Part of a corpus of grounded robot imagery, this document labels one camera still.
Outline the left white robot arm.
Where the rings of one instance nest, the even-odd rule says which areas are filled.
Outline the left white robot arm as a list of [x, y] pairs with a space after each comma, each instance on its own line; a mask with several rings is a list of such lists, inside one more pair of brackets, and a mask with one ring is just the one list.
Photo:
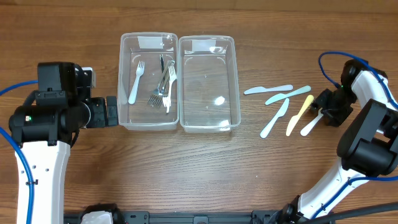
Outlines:
[[94, 70], [72, 62], [39, 63], [35, 83], [1, 131], [17, 160], [17, 222], [63, 223], [71, 149], [81, 129], [118, 125], [117, 99], [92, 97]]

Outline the white plastic fork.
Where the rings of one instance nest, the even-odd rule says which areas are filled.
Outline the white plastic fork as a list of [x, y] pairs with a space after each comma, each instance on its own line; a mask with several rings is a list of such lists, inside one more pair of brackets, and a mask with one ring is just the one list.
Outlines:
[[133, 105], [136, 102], [137, 98], [137, 91], [138, 91], [138, 86], [139, 86], [139, 80], [141, 76], [143, 76], [145, 70], [145, 62], [144, 61], [139, 61], [136, 69], [136, 78], [134, 80], [132, 90], [129, 95], [128, 103]]
[[172, 104], [171, 96], [172, 96], [172, 85], [174, 81], [177, 79], [177, 73], [173, 65], [169, 66], [169, 90], [167, 96], [163, 97], [162, 102], [164, 107], [166, 108], [166, 113], [168, 114], [170, 111], [170, 107]]

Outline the metal fork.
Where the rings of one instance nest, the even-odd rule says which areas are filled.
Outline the metal fork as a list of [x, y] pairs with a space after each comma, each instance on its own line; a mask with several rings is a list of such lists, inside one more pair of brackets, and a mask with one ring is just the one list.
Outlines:
[[166, 86], [169, 82], [169, 71], [167, 70], [165, 73], [165, 76], [162, 80], [162, 84], [160, 85], [160, 89], [159, 89], [159, 93], [160, 93], [160, 99], [162, 99], [165, 96], [165, 92], [166, 92]]
[[162, 78], [160, 79], [157, 87], [155, 88], [155, 90], [152, 92], [147, 104], [151, 105], [151, 106], [155, 106], [155, 107], [159, 107], [162, 99], [160, 99], [160, 93], [159, 93], [159, 89], [160, 89], [160, 85], [162, 84], [162, 80], [165, 76], [165, 73], [167, 70], [169, 70], [169, 66], [174, 65], [175, 61], [174, 60], [169, 60], [166, 64], [164, 73], [162, 74]]

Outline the white plastic knife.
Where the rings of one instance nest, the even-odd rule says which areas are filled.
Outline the white plastic knife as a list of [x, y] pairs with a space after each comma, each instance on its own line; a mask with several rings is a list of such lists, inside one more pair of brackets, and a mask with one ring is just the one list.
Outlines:
[[307, 136], [311, 132], [311, 130], [315, 127], [315, 125], [319, 122], [319, 120], [322, 119], [322, 117], [323, 117], [322, 108], [320, 108], [318, 110], [318, 115], [300, 131], [300, 135]]

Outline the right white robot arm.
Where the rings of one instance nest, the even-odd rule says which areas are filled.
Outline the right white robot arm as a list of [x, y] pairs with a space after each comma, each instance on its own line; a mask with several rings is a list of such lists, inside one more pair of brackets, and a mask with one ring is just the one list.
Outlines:
[[338, 127], [358, 102], [361, 111], [343, 133], [337, 160], [307, 192], [298, 195], [268, 223], [334, 223], [336, 220], [386, 212], [397, 204], [359, 208], [333, 214], [333, 208], [357, 187], [371, 181], [395, 181], [389, 177], [397, 167], [397, 103], [388, 88], [388, 77], [368, 61], [351, 57], [343, 67], [336, 90], [321, 92], [310, 104], [317, 119]]

